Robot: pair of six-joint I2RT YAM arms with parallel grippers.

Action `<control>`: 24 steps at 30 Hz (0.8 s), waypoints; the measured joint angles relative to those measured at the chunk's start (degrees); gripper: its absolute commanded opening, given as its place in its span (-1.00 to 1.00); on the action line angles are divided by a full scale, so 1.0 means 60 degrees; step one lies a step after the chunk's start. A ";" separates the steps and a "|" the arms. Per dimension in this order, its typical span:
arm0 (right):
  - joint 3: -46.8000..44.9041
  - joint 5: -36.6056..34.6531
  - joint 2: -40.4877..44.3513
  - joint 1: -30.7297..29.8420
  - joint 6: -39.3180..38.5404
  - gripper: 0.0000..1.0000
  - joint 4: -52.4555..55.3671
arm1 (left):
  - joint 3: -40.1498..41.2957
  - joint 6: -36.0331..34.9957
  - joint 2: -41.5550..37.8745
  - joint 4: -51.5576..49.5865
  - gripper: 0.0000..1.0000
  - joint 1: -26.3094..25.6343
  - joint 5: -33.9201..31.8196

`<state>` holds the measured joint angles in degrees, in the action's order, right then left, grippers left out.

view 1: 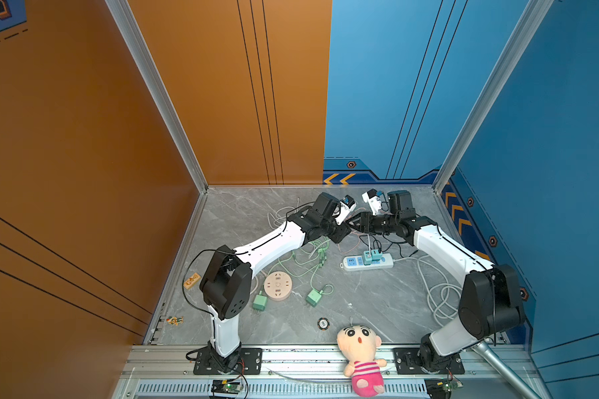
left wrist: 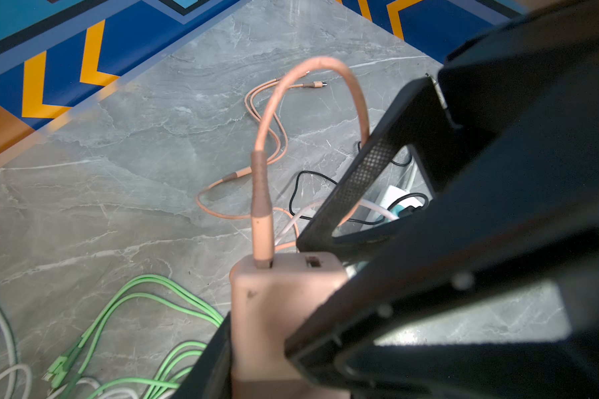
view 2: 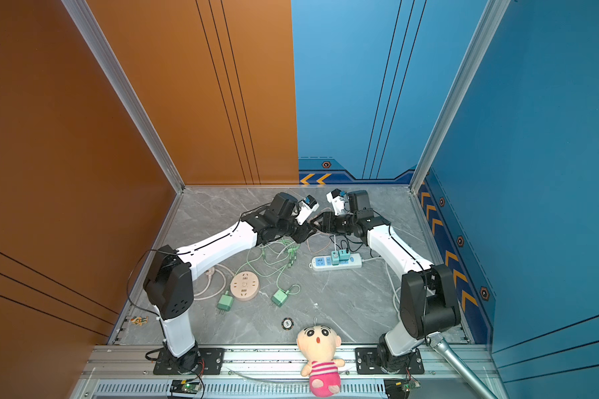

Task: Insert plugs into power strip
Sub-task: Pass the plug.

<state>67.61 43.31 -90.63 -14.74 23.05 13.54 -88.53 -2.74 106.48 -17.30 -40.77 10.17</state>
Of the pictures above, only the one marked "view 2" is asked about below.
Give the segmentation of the teal charger with black cable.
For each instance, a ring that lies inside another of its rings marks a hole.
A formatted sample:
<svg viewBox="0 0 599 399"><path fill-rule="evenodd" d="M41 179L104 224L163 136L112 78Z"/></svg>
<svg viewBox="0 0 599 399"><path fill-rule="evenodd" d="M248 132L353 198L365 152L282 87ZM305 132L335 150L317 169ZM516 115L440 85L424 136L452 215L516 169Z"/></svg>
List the teal charger with black cable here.
<svg viewBox="0 0 599 399"><path fill-rule="evenodd" d="M350 260L350 252L347 249L341 249L339 251L339 260L341 263L349 262Z"/></svg>

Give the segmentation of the white blue power strip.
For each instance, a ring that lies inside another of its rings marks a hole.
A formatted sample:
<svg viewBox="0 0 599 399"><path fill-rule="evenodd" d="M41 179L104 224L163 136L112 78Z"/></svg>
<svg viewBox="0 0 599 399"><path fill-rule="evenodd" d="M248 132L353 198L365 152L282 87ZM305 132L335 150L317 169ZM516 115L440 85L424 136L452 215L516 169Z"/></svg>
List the white blue power strip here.
<svg viewBox="0 0 599 399"><path fill-rule="evenodd" d="M314 257L309 267L315 272L326 272L334 270L346 270L346 269L359 269L363 265L362 259L358 254L351 254L346 259L333 260L331 255L329 256L316 256Z"/></svg>

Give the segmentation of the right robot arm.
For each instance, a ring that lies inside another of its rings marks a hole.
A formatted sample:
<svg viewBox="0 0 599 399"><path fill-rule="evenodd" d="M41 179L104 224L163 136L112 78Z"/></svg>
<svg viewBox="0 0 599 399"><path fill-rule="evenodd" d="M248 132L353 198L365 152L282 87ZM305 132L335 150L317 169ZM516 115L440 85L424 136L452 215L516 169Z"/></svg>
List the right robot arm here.
<svg viewBox="0 0 599 399"><path fill-rule="evenodd" d="M391 222L372 208L367 191L335 189L326 198L332 211L322 212L311 224L323 233L358 238L401 278L399 322L380 337L377 347L381 367L398 372L420 345L461 324L452 273L403 241Z"/></svg>

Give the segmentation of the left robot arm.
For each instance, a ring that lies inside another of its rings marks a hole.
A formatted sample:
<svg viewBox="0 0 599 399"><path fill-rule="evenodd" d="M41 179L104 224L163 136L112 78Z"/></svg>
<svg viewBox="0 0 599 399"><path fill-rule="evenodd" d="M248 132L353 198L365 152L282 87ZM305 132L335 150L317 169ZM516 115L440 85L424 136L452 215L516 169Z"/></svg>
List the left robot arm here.
<svg viewBox="0 0 599 399"><path fill-rule="evenodd" d="M238 221L195 244L173 249L165 245L155 255L143 289L164 334L159 359L175 372L198 372L202 355L191 327L193 284L204 272L242 251L289 237L301 244L315 233L307 219L319 208L313 196L302 200L280 192L268 204L241 214Z"/></svg>

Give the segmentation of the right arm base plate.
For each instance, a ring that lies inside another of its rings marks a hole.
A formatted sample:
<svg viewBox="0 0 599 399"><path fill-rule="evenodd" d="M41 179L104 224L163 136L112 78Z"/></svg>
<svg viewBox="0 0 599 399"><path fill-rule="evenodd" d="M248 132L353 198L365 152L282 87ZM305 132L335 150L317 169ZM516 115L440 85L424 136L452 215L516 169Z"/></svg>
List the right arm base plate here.
<svg viewBox="0 0 599 399"><path fill-rule="evenodd" d="M394 357L388 350L377 347L355 349L355 364L360 375L399 374L423 375L424 361L419 349Z"/></svg>

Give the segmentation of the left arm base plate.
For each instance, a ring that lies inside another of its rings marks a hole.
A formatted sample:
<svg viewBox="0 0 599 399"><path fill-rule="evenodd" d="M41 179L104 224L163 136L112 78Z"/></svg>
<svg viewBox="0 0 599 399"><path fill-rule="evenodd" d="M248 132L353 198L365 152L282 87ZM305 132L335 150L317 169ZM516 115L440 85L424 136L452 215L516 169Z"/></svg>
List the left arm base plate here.
<svg viewBox="0 0 599 399"><path fill-rule="evenodd" d="M155 375L217 376L221 374L225 350L222 347L193 347L181 357L173 356L167 348L158 352L154 362Z"/></svg>

